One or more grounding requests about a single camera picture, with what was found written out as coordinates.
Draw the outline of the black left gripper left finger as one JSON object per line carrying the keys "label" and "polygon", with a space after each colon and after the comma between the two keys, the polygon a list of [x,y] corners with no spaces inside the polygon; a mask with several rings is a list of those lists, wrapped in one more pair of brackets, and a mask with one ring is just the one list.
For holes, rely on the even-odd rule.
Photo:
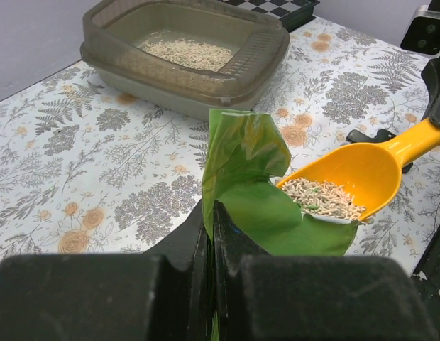
{"label": "black left gripper left finger", "polygon": [[148,251],[0,263],[0,340],[207,340],[209,240],[197,205]]}

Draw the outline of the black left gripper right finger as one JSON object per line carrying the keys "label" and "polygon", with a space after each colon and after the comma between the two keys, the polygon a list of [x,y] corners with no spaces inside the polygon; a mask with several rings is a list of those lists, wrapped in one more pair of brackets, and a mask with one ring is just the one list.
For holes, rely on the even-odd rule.
{"label": "black left gripper right finger", "polygon": [[272,256],[214,205],[219,340],[435,340],[400,265],[375,256]]}

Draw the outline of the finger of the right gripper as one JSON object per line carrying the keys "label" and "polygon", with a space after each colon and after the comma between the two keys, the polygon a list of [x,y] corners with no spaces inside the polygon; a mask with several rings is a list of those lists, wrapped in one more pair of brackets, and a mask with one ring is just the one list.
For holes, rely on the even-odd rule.
{"label": "finger of the right gripper", "polygon": [[440,58],[431,59],[426,64],[422,70],[422,79],[429,95],[423,119],[428,119],[440,129]]}

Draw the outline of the black bag clip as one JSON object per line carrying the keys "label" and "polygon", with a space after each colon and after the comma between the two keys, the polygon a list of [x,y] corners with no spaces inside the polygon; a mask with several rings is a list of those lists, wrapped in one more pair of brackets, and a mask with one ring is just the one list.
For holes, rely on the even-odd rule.
{"label": "black bag clip", "polygon": [[[346,140],[347,144],[385,144],[395,137],[396,135],[386,129],[379,129],[374,137],[369,137],[359,130],[354,129],[349,132]],[[413,160],[419,158],[421,155],[424,155],[426,152],[422,153],[420,148],[418,150],[413,148],[410,153],[413,154],[413,156],[410,157],[412,161],[406,164],[401,169],[399,174],[396,173],[396,167],[392,165],[385,166],[381,160],[376,162],[372,160],[370,165],[368,165],[368,163],[365,165],[364,169],[357,168],[356,164],[351,161],[348,162],[347,165],[343,165],[341,167],[338,166],[335,170],[333,170],[331,178],[335,176],[336,178],[345,178],[346,181],[349,181],[352,178],[371,179],[384,178],[387,176],[390,176],[391,178],[400,178],[402,174],[407,173],[412,167]]]}

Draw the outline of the yellow plastic scoop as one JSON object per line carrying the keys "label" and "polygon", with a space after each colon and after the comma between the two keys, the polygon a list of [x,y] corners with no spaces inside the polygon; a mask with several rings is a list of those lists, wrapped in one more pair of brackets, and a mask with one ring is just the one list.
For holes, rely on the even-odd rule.
{"label": "yellow plastic scoop", "polygon": [[389,141],[346,144],[277,187],[304,214],[362,221],[396,196],[406,165],[439,145],[440,123],[428,118]]}

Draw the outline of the green cat litter bag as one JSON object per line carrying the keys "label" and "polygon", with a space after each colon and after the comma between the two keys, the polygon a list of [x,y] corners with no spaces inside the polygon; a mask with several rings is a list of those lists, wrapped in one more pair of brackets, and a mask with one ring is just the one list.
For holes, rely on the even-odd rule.
{"label": "green cat litter bag", "polygon": [[214,238],[214,206],[273,256],[342,256],[358,221],[327,222],[304,213],[270,182],[284,175],[290,151],[269,114],[210,109],[209,146],[202,180],[204,226]]}

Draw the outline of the grey litter box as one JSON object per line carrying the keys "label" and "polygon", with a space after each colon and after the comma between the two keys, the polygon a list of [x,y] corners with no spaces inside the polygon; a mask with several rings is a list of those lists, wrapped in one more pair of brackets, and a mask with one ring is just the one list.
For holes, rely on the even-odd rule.
{"label": "grey litter box", "polygon": [[254,108],[290,42],[278,19],[221,1],[102,1],[82,25],[82,59],[107,85],[201,120]]}

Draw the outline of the black white chessboard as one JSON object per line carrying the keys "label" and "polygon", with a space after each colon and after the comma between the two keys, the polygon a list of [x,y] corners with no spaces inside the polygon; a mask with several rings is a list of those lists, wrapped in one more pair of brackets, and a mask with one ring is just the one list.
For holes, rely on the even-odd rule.
{"label": "black white chessboard", "polygon": [[314,20],[314,9],[319,4],[317,0],[222,0],[222,2],[278,18],[290,33]]}

